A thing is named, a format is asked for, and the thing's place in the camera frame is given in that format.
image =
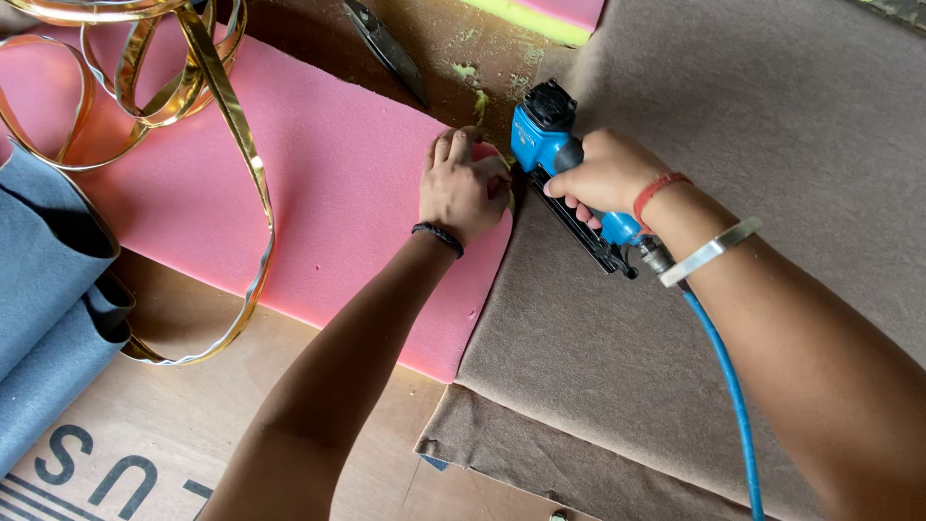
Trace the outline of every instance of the gold ribbon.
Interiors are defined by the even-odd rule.
[[[267,248],[260,258],[257,276],[251,281],[244,294],[244,305],[228,331],[206,351],[197,355],[184,356],[178,360],[167,359],[148,348],[144,342],[131,336],[122,353],[141,362],[155,365],[186,365],[211,358],[226,348],[244,331],[267,282],[270,260],[273,257],[275,231],[273,208],[267,189],[264,163],[257,155],[251,129],[244,117],[238,97],[229,82],[228,73],[244,36],[247,23],[247,9],[244,0],[233,0],[229,26],[224,38],[213,44],[216,27],[216,6],[209,0],[200,19],[188,0],[138,0],[111,2],[107,0],[83,2],[81,0],[0,0],[21,9],[34,17],[54,25],[80,26],[81,50],[53,38],[24,34],[0,42],[0,50],[25,44],[52,44],[68,49],[78,64],[81,74],[81,99],[74,116],[74,124],[64,145],[49,158],[39,152],[29,136],[22,129],[12,109],[0,90],[0,120],[10,129],[13,137],[36,158],[68,172],[87,172],[105,166],[121,158],[144,140],[155,128],[170,125],[184,117],[191,116],[213,99],[229,125],[231,135],[238,145],[251,179],[260,195],[260,202],[267,217],[269,239]],[[135,84],[144,62],[144,56],[151,43],[161,17],[169,13],[177,15],[183,35],[190,47],[183,71],[165,84],[143,108],[135,106]],[[89,31],[101,23],[131,22],[131,33],[122,50],[115,79],[108,78],[100,69],[90,46]],[[77,136],[83,130],[94,105],[96,83],[107,94],[116,99],[119,106],[135,119],[122,149],[112,158],[92,164],[75,165],[68,162],[68,153]]]

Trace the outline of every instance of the hose connector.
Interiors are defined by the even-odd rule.
[[[675,265],[675,259],[672,258],[666,245],[657,243],[653,237],[644,237],[637,247],[640,249],[640,260],[656,275],[663,274]]]

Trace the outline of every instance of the brown velvet fabric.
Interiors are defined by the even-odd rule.
[[[600,519],[747,521],[748,509],[515,413],[447,388],[415,452],[467,467]],[[447,434],[452,443],[446,443]],[[472,439],[475,442],[461,443]]]
[[[620,0],[592,42],[551,51],[539,77],[556,75],[579,99],[579,133],[630,133],[738,215],[762,218],[767,241],[924,363],[926,70],[910,66],[926,63],[924,43],[836,0]],[[457,382],[747,504],[711,348],[677,293],[645,270],[636,281],[602,275],[528,195]],[[750,411],[767,512],[818,517],[812,490]],[[482,443],[440,421],[425,434],[459,451]],[[509,463],[519,486],[537,489],[536,472]]]

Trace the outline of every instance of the silver bangle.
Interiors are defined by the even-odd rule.
[[[665,287],[679,284],[683,278],[692,274],[696,269],[704,266],[724,251],[740,244],[749,236],[754,235],[761,225],[762,221],[758,217],[750,217],[739,221],[701,248],[698,248],[695,253],[686,257],[685,260],[667,269],[659,276],[659,282]]]

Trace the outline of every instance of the red thread bracelet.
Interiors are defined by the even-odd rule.
[[[643,207],[646,206],[646,203],[649,202],[649,199],[653,198],[656,192],[658,192],[659,190],[677,181],[681,181],[683,183],[688,183],[688,184],[694,184],[692,183],[692,180],[688,179],[683,173],[680,173],[680,172],[663,173],[662,175],[654,179],[652,183],[648,184],[646,188],[643,189],[643,192],[640,192],[640,195],[637,196],[637,198],[633,200],[633,217],[634,219],[637,220],[638,223],[640,223],[640,226],[642,226],[642,229],[640,230],[640,233],[638,235],[652,235],[653,234],[653,230],[651,230],[649,226],[647,226],[646,223],[643,222],[643,218],[640,217],[640,213],[643,211]]]

